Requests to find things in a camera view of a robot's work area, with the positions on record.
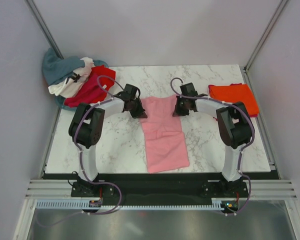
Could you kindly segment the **pink t-shirt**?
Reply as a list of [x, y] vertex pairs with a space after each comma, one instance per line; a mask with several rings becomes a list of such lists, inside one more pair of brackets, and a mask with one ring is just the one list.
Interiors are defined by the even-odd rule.
[[140, 119], [145, 139], [147, 171], [151, 174], [190, 165], [185, 134], [179, 117], [173, 116], [177, 96], [141, 100], [147, 118]]

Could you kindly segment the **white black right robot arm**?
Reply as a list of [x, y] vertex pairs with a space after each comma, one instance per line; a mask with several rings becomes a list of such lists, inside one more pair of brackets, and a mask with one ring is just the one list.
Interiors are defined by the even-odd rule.
[[224, 165], [218, 182], [213, 182], [213, 191], [221, 196], [232, 197], [242, 191], [246, 184], [241, 165], [243, 152], [255, 140], [255, 128], [243, 102], [228, 103], [207, 94], [198, 94], [193, 83], [182, 84], [181, 93], [176, 93], [174, 117], [184, 117], [190, 111], [208, 114], [217, 120], [219, 135], [225, 144]]

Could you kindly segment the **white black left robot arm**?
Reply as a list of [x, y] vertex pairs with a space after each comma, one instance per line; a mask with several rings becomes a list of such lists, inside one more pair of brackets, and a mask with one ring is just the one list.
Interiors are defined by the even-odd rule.
[[81, 103], [70, 123], [68, 134], [78, 149], [79, 171], [75, 171], [76, 181], [72, 183], [72, 197], [96, 197], [100, 185], [94, 181], [99, 171], [96, 160], [96, 144], [101, 139], [104, 120], [112, 115], [129, 112], [134, 119], [148, 116], [140, 99], [138, 87], [126, 84], [124, 89], [102, 102]]

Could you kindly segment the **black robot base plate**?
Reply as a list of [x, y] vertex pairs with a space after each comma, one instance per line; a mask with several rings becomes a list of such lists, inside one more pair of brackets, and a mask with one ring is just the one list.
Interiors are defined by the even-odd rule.
[[[243, 200], [248, 197], [246, 187], [233, 196], [221, 196], [213, 191], [212, 183], [221, 179], [220, 173], [101, 173], [94, 180], [100, 187], [97, 196], [106, 204], [174, 205], [209, 204], [215, 198]], [[74, 173], [45, 173], [45, 180], [67, 180], [72, 189]]]

